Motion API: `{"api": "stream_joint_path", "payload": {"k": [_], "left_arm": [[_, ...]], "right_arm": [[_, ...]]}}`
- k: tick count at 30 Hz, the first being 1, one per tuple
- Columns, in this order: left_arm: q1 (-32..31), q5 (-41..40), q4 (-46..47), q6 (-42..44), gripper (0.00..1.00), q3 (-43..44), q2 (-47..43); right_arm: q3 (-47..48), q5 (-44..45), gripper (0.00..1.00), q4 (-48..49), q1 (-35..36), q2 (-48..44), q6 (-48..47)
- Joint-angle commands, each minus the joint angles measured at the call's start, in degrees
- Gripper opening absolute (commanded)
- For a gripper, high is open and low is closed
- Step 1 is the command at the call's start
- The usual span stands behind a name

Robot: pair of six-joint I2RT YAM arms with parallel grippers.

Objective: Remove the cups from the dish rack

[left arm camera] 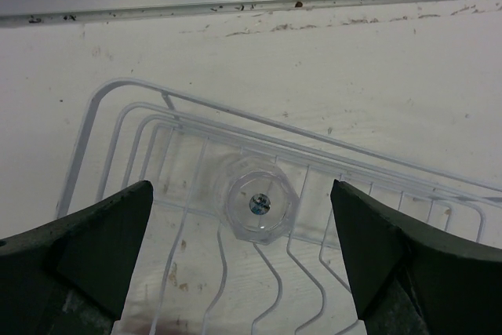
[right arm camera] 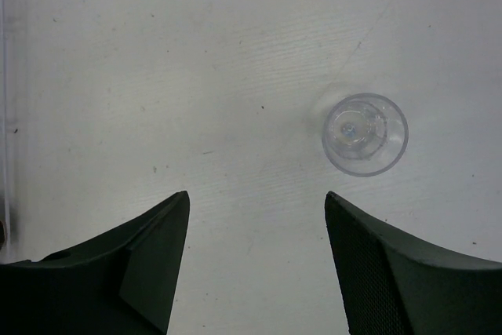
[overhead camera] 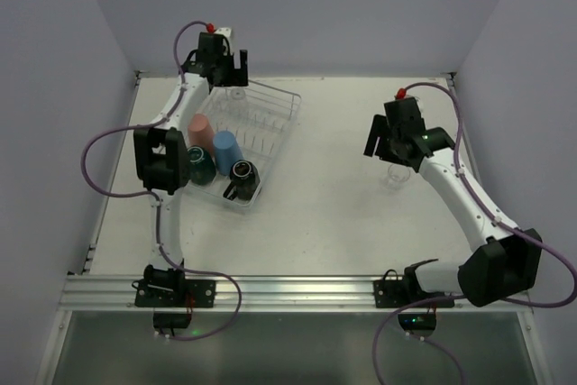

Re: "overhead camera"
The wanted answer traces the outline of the clear glass cup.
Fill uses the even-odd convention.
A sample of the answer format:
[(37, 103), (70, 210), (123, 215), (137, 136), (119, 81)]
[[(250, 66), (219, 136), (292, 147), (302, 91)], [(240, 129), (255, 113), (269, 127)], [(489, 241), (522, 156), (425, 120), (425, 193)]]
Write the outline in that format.
[(383, 185), (391, 191), (401, 190), (411, 178), (411, 169), (396, 164), (390, 164), (383, 179)]
[(227, 92), (228, 108), (232, 115), (246, 117), (249, 113), (249, 105), (246, 92), (243, 87), (233, 87)]

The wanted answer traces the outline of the pink plastic cup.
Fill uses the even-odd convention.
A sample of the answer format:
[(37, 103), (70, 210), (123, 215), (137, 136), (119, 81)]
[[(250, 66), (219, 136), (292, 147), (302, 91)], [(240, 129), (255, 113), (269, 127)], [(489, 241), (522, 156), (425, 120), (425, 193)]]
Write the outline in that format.
[(194, 114), (188, 124), (188, 145), (202, 147), (214, 157), (214, 136), (215, 133), (208, 118), (203, 114)]

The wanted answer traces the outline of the blue plastic cup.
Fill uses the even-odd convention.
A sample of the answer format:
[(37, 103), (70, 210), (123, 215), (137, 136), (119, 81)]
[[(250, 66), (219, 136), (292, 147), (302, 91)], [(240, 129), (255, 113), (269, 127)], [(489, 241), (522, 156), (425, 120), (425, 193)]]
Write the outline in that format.
[(235, 135), (230, 131), (220, 131), (213, 137), (215, 165), (223, 176), (228, 176), (232, 166), (243, 159), (241, 148)]

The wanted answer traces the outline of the black mug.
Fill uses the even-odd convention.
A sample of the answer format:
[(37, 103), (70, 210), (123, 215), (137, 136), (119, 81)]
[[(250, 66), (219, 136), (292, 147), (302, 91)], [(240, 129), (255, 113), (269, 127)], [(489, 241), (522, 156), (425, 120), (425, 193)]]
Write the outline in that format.
[(223, 198), (250, 201), (261, 183), (256, 166), (249, 160), (238, 160), (229, 172), (230, 183), (223, 193)]

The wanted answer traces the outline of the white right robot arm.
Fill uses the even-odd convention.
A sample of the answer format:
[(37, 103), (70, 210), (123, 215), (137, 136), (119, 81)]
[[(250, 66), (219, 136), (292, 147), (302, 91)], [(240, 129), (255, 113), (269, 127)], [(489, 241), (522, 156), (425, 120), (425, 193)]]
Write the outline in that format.
[(462, 294), (476, 307), (534, 287), (541, 250), (503, 225), (516, 223), (500, 212), (476, 180), (471, 188), (460, 177), (468, 170), (453, 160), (455, 143), (445, 129), (427, 128), (417, 101), (388, 102), (375, 115), (364, 155), (411, 168), (444, 201), (463, 230), (471, 256), (462, 264), (428, 259), (404, 269), (401, 294), (408, 302)]

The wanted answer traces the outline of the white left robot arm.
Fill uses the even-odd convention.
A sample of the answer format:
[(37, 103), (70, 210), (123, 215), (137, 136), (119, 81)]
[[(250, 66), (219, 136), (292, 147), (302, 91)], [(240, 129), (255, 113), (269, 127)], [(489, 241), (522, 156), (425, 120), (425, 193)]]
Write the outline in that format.
[(233, 50), (233, 31), (209, 24), (198, 35), (197, 47), (176, 62), (178, 82), (173, 95), (150, 124), (133, 132), (136, 174), (150, 196), (152, 248), (138, 282), (139, 307), (214, 305), (214, 271), (192, 271), (184, 264), (180, 241), (180, 206), (191, 180), (189, 122), (214, 88), (246, 87), (248, 53)]

